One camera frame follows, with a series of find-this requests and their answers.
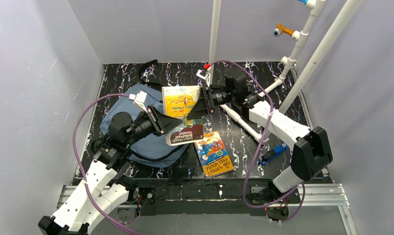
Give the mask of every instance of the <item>white pvc pipe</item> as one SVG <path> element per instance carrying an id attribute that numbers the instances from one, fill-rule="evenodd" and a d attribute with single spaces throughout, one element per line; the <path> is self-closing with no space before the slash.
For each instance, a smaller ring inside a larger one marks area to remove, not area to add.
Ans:
<path id="1" fill-rule="evenodd" d="M 351 19 L 352 15 L 360 6 L 362 1 L 363 0 L 347 0 L 340 13 L 338 14 L 337 18 L 334 20 L 334 23 L 332 23 L 328 32 L 326 32 L 324 38 L 322 38 L 321 43 L 319 43 L 319 46 L 316 48 L 311 59 L 306 64 L 305 68 L 303 69 L 298 80 L 295 82 L 294 86 L 290 90 L 286 99 L 283 101 L 282 105 L 279 108 L 279 112 L 283 114 L 286 113 L 289 106 L 293 103 L 299 92 L 301 92 L 303 86 L 311 77 L 313 71 L 315 71 L 316 67 L 322 61 L 322 58 L 328 52 L 329 48 L 332 46 L 335 39 L 337 39 L 338 35 L 344 29 L 345 25 L 347 25 L 348 21 Z"/>
<path id="2" fill-rule="evenodd" d="M 312 27 L 314 26 L 318 16 L 322 12 L 322 9 L 324 8 L 325 3 L 326 3 L 326 0 L 317 0 L 316 1 L 314 8 L 311 10 L 311 12 L 309 14 L 309 18 L 306 21 L 305 26 L 303 27 L 303 29 L 300 33 L 299 39 L 298 39 L 298 41 L 296 41 L 295 47 L 293 48 L 293 51 L 290 54 L 290 57 L 287 59 L 287 63 L 285 64 L 285 67 L 284 67 L 282 73 L 280 74 L 279 78 L 271 86 L 269 86 L 267 89 L 265 89 L 267 93 L 269 91 L 273 90 L 274 88 L 276 88 L 277 86 L 279 86 L 280 84 L 282 84 L 284 82 L 284 80 L 286 79 L 287 73 L 291 70 L 291 68 L 293 67 L 293 64 L 295 63 L 295 61 L 298 59 L 299 55 L 301 54 L 303 47 L 305 46 L 305 43 L 308 40 L 310 31 L 312 30 Z M 264 97 L 265 94 L 263 92 L 261 92 L 259 94 L 259 96 Z"/>
<path id="3" fill-rule="evenodd" d="M 261 138 L 261 134 L 256 132 L 251 126 L 249 126 L 243 119 L 241 119 L 240 115 L 236 113 L 233 109 L 229 108 L 227 105 L 223 104 L 220 107 L 231 117 L 235 122 L 240 124 L 253 138 L 259 142 Z"/>
<path id="4" fill-rule="evenodd" d="M 211 37 L 210 37 L 210 49 L 209 49 L 209 63 L 212 64 L 215 60 L 215 50 L 217 47 L 217 33 L 218 33 L 218 23 L 220 21 L 220 6 L 221 0 L 214 0 L 212 6 L 212 19 L 211 19 Z M 212 73 L 214 72 L 214 65 L 212 65 L 208 73 L 210 74 L 211 81 L 213 79 Z"/>

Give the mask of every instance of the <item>book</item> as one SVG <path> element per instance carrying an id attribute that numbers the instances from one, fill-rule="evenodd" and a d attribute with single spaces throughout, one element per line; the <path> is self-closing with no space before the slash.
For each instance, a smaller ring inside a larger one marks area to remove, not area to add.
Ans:
<path id="1" fill-rule="evenodd" d="M 199 86 L 162 87 L 163 112 L 182 119 L 183 123 L 169 131 L 166 143 L 170 146 L 192 143 L 203 139 L 203 119 L 187 120 L 186 116 L 200 96 Z"/>
<path id="2" fill-rule="evenodd" d="M 204 134 L 204 138 L 195 143 L 195 148 L 206 177 L 214 177 L 234 170 L 218 131 Z"/>

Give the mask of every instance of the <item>gray wall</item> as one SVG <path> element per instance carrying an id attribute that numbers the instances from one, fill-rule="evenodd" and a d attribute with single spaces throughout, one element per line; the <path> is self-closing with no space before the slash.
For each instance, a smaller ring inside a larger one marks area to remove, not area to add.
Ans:
<path id="1" fill-rule="evenodd" d="M 304 93 L 359 234 L 394 234 L 394 1 L 362 3 Z"/>
<path id="2" fill-rule="evenodd" d="M 69 2 L 103 64 L 209 59 L 213 0 Z M 277 23 L 300 31 L 309 12 L 296 0 L 224 0 L 216 58 L 280 61 L 295 41 L 275 38 Z"/>
<path id="3" fill-rule="evenodd" d="M 67 0 L 0 1 L 0 235 L 41 234 L 73 177 L 72 131 L 102 74 Z"/>

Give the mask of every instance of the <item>table surface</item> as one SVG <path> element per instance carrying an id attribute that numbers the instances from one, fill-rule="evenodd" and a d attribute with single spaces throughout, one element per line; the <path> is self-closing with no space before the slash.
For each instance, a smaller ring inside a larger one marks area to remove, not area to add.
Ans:
<path id="1" fill-rule="evenodd" d="M 138 69 L 142 64 L 110 64 L 104 69 L 103 84 L 100 96 L 114 93 L 124 93 L 133 85 L 139 83 Z M 161 83 L 163 86 L 183 86 L 197 85 L 200 79 L 195 75 L 204 63 L 159 63 L 146 70 L 143 78 L 148 81 Z M 274 82 L 283 70 L 283 65 L 279 62 L 240 62 L 239 65 L 249 71 L 255 79 L 263 86 L 267 87 Z M 219 63 L 214 68 L 213 84 L 224 85 L 224 71 L 229 65 Z M 269 93 L 274 106 L 279 108 L 282 101 L 294 84 L 292 73 L 288 73 L 283 86 L 280 86 Z M 251 91 L 259 91 L 253 81 L 248 82 Z M 117 97 L 111 97 L 104 102 L 100 102 L 93 116 L 92 126 L 88 142 L 97 139 L 100 133 L 100 124 L 107 111 L 117 101 Z M 298 123 L 307 125 L 306 116 L 299 97 L 290 106 L 286 113 L 288 117 Z M 261 133 L 261 126 L 246 120 L 251 127 Z M 253 154 L 257 147 L 257 142 L 250 137 L 237 123 L 231 120 L 221 108 L 204 118 L 204 132 L 218 131 L 226 145 L 226 150 L 233 161 L 234 170 L 215 179 L 242 179 L 246 177 L 247 169 L 253 159 Z M 281 140 L 274 135 L 270 135 L 261 154 L 266 153 L 269 148 L 274 148 L 281 144 Z M 266 166 L 255 166 L 251 172 L 251 178 L 272 179 L 279 175 L 290 165 L 290 151 L 273 160 Z M 84 152 L 82 163 L 87 171 L 93 159 L 90 148 Z M 121 173 L 132 178 L 173 178 L 173 179 L 204 179 L 204 174 L 197 158 L 196 151 L 192 144 L 189 145 L 185 153 L 170 167 L 156 168 L 130 161 L 125 164 Z M 73 184 L 78 184 L 80 176 L 76 175 Z"/>

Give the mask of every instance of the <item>black strap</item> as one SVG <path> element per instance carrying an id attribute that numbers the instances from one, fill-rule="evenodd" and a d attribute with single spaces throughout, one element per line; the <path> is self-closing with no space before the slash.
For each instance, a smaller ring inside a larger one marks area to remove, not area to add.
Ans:
<path id="1" fill-rule="evenodd" d="M 147 63 L 144 63 L 138 71 L 138 77 L 140 80 L 140 83 L 147 85 L 148 87 L 151 87 L 157 91 L 161 91 L 162 90 L 162 85 L 160 83 L 157 82 L 147 82 L 145 80 L 142 79 L 142 74 L 146 71 L 147 68 L 151 67 L 152 65 L 156 65 L 158 63 L 158 60 L 153 60 L 153 61 L 149 61 Z"/>
<path id="2" fill-rule="evenodd" d="M 178 145 L 176 148 L 174 148 L 174 149 L 173 149 L 171 152 L 169 152 L 167 155 L 165 155 L 165 156 L 163 156 L 163 157 L 160 157 L 160 158 L 157 158 L 157 159 L 150 159 L 150 158 L 144 157 L 144 156 L 142 156 L 141 154 L 138 154 L 137 152 L 135 152 L 135 151 L 133 151 L 133 150 L 131 150 L 131 152 L 132 152 L 137 158 L 139 158 L 139 159 L 142 159 L 142 160 L 146 160 L 146 161 L 149 161 L 149 162 L 156 163 L 156 162 L 161 162 L 161 161 L 163 161 L 163 160 L 169 158 L 169 156 L 171 156 L 173 153 L 175 153 L 175 152 L 177 152 L 178 150 L 180 150 L 180 149 L 182 148 L 182 146 L 183 146 L 182 144 Z"/>
<path id="3" fill-rule="evenodd" d="M 97 151 L 100 149 L 100 147 L 107 140 L 108 137 L 109 137 L 109 132 L 106 133 L 104 136 L 93 140 L 92 143 L 90 144 L 90 151 L 92 153 L 96 154 Z"/>

